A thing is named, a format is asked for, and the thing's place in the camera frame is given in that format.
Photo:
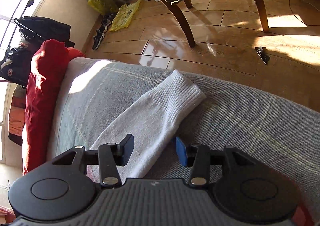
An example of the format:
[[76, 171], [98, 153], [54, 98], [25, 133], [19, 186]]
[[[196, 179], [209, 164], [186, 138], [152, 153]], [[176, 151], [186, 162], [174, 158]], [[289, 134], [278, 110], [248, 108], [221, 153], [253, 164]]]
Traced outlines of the pink and white sweater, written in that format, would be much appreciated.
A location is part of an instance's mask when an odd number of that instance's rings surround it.
[[191, 80], [175, 70], [155, 88], [144, 93], [99, 135], [92, 149], [134, 136], [134, 148], [121, 180], [143, 178], [171, 141], [180, 123], [206, 95]]

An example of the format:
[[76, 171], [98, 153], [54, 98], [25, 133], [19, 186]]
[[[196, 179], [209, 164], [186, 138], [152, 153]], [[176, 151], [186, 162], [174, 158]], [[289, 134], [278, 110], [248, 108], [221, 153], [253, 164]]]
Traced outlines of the green plaid bed blanket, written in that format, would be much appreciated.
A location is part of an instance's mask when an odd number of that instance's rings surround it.
[[[102, 59], [75, 58], [57, 97], [47, 157], [75, 145], [91, 149], [130, 105], [170, 75], [169, 70]], [[293, 180], [319, 220], [319, 113], [248, 86], [186, 73], [206, 99], [182, 122], [186, 143], [215, 150], [233, 145]]]

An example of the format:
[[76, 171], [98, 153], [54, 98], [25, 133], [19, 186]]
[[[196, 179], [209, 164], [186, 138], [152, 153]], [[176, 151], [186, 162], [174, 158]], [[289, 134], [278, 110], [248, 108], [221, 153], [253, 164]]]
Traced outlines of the orange hanging cloth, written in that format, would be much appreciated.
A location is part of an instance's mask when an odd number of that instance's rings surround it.
[[27, 89], [16, 86], [12, 95], [8, 118], [8, 138], [18, 146], [22, 146], [22, 132], [24, 128], [24, 115]]

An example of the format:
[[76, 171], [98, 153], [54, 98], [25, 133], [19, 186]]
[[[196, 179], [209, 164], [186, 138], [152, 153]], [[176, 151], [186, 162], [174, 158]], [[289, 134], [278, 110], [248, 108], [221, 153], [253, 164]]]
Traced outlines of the red duvet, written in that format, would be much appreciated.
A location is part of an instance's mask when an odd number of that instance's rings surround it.
[[71, 60], [85, 55], [55, 39], [33, 55], [27, 83], [22, 141], [23, 174], [46, 162], [57, 96]]

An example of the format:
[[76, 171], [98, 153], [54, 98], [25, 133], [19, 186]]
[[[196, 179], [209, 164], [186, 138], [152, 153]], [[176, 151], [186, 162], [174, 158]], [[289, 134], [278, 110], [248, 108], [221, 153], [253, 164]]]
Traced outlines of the small black floor item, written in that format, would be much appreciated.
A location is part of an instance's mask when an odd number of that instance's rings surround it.
[[268, 64], [270, 57], [266, 54], [266, 47], [258, 46], [254, 48], [260, 59], [265, 65]]

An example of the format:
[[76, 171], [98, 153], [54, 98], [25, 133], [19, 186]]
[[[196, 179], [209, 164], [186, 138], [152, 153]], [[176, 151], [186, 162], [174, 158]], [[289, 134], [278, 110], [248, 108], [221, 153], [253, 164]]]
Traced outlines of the black hanging jacket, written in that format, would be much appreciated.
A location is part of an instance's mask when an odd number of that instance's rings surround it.
[[70, 41], [71, 26], [45, 17], [14, 19], [21, 35], [17, 47], [8, 47], [1, 60], [1, 78], [26, 87], [33, 55], [46, 40], [55, 39], [74, 47]]

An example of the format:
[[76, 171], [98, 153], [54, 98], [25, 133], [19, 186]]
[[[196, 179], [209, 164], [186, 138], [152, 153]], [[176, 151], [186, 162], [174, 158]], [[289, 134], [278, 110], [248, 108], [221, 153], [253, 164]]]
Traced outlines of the black sneaker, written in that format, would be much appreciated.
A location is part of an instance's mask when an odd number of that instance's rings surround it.
[[115, 18], [115, 14], [109, 14], [109, 15], [105, 15], [103, 16], [103, 19], [101, 21], [101, 25], [100, 27], [96, 30], [96, 35], [94, 36], [93, 40], [93, 46], [92, 46], [92, 50], [97, 50], [101, 44], [101, 42], [103, 41], [106, 32], [108, 31], [108, 28], [112, 25], [112, 21]]

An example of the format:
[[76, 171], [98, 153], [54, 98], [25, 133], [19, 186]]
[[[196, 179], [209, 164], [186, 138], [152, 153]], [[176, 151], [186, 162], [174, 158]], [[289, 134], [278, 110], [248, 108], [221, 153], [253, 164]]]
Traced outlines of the yellow plastic bag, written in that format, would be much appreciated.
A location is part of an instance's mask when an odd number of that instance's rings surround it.
[[130, 25], [141, 1], [137, 0], [131, 4], [123, 4], [120, 7], [116, 5], [115, 0], [88, 0], [87, 4], [103, 16], [113, 14], [114, 18], [111, 21], [110, 32], [115, 32]]

